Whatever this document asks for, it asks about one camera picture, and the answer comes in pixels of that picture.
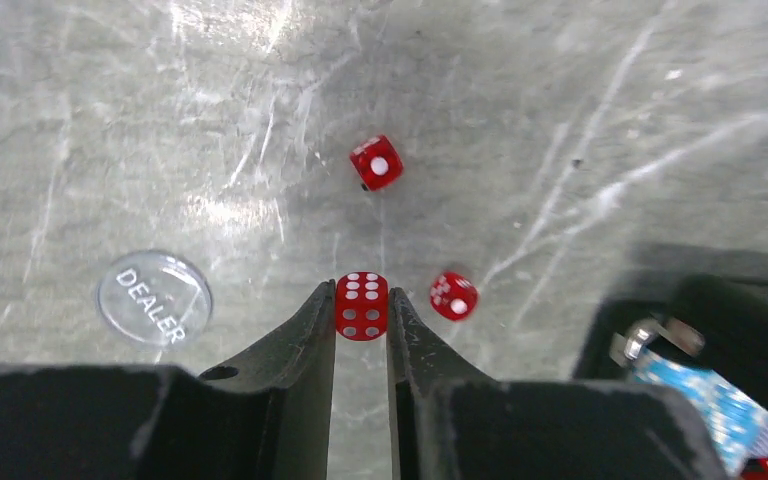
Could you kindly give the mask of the red die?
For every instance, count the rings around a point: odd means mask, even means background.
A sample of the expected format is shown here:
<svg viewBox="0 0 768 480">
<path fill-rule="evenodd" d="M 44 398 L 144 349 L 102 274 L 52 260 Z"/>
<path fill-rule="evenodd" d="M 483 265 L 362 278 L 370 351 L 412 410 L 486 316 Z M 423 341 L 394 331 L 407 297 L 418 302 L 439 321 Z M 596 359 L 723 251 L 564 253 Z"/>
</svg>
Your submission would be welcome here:
<svg viewBox="0 0 768 480">
<path fill-rule="evenodd" d="M 344 338 L 366 342 L 387 332 L 389 310 L 387 280 L 374 272 L 351 272 L 336 284 L 336 331 Z"/>
<path fill-rule="evenodd" d="M 429 303 L 442 317 L 459 322 L 469 317 L 478 305 L 480 294 L 466 277 L 454 271 L 443 271 L 429 289 Z"/>
<path fill-rule="evenodd" d="M 394 145 L 385 135 L 376 135 L 357 146 L 349 160 L 367 191 L 378 191 L 398 180 L 404 165 Z"/>
</svg>

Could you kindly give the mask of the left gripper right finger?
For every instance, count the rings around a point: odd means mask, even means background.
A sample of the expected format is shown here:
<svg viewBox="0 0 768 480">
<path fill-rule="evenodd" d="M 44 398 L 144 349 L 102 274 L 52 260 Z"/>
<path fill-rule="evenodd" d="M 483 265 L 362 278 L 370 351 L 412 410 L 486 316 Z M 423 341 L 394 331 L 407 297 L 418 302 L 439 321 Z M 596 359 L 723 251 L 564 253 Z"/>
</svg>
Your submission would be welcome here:
<svg viewBox="0 0 768 480">
<path fill-rule="evenodd" d="M 397 479 L 724 479 L 697 409 L 622 381 L 499 381 L 389 293 L 386 335 Z"/>
</svg>

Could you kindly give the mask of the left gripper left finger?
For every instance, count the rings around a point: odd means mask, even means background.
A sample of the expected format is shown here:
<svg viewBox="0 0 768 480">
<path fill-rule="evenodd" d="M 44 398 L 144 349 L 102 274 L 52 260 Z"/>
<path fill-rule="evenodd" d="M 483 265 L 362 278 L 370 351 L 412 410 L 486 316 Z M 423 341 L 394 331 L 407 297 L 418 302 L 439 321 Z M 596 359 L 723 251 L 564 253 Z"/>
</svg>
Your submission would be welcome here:
<svg viewBox="0 0 768 480">
<path fill-rule="evenodd" d="M 0 479 L 323 479 L 335 294 L 199 375 L 0 365 Z"/>
</svg>

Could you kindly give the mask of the clear dealer button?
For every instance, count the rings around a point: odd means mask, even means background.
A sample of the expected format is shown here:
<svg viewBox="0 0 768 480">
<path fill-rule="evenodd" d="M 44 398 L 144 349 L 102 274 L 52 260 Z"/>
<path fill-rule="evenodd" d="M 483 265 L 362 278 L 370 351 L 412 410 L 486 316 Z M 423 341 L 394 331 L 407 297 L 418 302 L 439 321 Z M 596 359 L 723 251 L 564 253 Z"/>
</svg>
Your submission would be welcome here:
<svg viewBox="0 0 768 480">
<path fill-rule="evenodd" d="M 161 350 L 196 339 L 213 318 L 214 299 L 203 272 L 160 249 L 115 259 L 94 295 L 101 318 L 129 340 Z"/>
</svg>

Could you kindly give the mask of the black poker chip case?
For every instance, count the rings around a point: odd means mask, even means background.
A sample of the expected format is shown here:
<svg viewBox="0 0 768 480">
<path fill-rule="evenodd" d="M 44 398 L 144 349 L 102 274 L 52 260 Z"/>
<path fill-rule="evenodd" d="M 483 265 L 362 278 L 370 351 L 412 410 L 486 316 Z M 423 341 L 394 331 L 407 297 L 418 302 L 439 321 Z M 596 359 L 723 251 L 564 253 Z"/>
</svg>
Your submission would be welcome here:
<svg viewBox="0 0 768 480">
<path fill-rule="evenodd" d="M 646 351 L 711 370 L 768 412 L 768 280 L 695 274 L 665 300 L 609 300 L 573 375 L 645 383 L 630 373 Z M 759 458 L 768 458 L 768 420 L 748 461 Z"/>
</svg>

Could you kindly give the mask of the blue chip row far left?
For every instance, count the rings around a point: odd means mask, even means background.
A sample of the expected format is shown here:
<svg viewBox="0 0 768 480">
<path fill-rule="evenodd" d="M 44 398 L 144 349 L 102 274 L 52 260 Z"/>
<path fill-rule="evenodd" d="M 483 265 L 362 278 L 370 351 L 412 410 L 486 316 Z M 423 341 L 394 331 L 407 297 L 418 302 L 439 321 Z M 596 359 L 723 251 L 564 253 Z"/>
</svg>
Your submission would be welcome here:
<svg viewBox="0 0 768 480">
<path fill-rule="evenodd" d="M 719 374 L 646 351 L 631 369 L 638 382 L 680 391 L 699 411 L 728 474 L 742 473 L 768 412 Z"/>
</svg>

